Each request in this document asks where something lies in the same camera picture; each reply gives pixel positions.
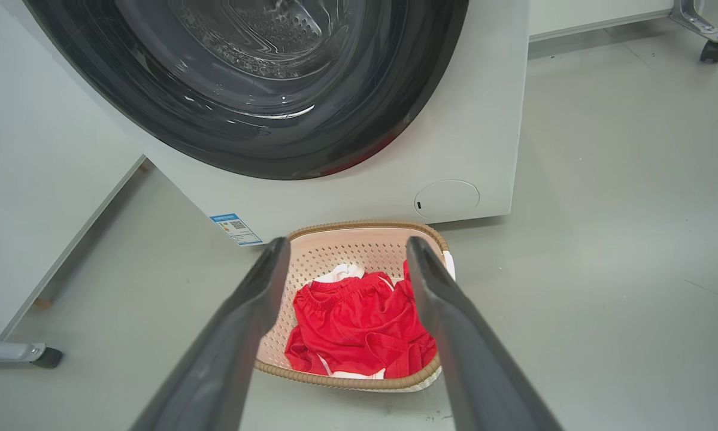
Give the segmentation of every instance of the perforated basket wall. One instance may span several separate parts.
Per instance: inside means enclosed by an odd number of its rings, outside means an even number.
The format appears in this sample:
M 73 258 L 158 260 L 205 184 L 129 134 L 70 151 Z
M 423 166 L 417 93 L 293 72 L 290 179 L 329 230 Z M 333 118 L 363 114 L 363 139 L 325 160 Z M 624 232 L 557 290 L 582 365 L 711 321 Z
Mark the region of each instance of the perforated basket wall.
M 348 221 L 321 224 L 290 234 L 291 258 L 279 317 L 260 341 L 255 368 L 275 376 L 307 384 L 356 390 L 413 392 L 433 383 L 441 373 L 438 355 L 419 373 L 402 379 L 359 380 L 302 373 L 291 368 L 284 355 L 290 332 L 298 322 L 292 301 L 298 289 L 330 272 L 337 265 L 359 265 L 367 272 L 383 271 L 396 280 L 404 277 L 406 241 L 411 236 L 424 238 L 439 252 L 446 265 L 449 253 L 444 238 L 429 226 L 413 221 Z

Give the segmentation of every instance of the black wheel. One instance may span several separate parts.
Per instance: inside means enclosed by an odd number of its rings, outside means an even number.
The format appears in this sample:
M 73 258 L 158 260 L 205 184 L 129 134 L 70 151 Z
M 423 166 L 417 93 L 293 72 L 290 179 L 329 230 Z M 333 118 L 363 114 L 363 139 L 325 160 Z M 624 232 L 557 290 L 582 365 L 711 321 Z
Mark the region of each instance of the black wheel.
M 55 368 L 60 363 L 60 358 L 63 357 L 63 353 L 60 350 L 52 347 L 45 347 L 42 356 L 37 358 L 33 365 L 39 366 L 39 368 Z
M 702 48 L 702 55 L 699 60 L 703 63 L 717 63 L 718 62 L 718 42 L 707 41 Z

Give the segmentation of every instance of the front-loading washing machine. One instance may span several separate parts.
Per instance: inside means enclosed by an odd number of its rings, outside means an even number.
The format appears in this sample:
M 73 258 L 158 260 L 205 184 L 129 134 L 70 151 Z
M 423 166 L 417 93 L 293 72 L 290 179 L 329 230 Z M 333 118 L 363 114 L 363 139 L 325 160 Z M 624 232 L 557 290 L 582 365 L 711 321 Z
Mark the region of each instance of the front-loading washing machine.
M 528 0 L 25 3 L 239 245 L 510 212 Z

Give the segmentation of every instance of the red clothing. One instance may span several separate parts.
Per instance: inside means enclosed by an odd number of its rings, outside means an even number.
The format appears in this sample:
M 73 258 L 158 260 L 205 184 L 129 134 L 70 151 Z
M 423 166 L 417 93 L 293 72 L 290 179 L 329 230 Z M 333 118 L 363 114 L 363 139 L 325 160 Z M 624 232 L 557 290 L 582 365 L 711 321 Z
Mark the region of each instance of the red clothing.
M 436 355 L 436 343 L 422 327 L 414 305 L 409 270 L 391 291 L 382 272 L 336 283 L 312 281 L 293 301 L 298 325 L 285 355 L 292 368 L 327 375 L 329 370 L 364 375 L 385 368 L 385 378 L 407 377 Z

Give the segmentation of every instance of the washing machine drum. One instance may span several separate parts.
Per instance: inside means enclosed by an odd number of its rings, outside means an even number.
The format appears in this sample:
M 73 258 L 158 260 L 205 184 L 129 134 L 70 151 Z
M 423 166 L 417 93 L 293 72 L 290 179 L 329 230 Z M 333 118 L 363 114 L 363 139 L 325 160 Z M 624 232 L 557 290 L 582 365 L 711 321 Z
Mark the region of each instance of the washing machine drum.
M 26 0 L 56 46 L 170 147 L 301 180 L 377 153 L 438 84 L 466 0 Z

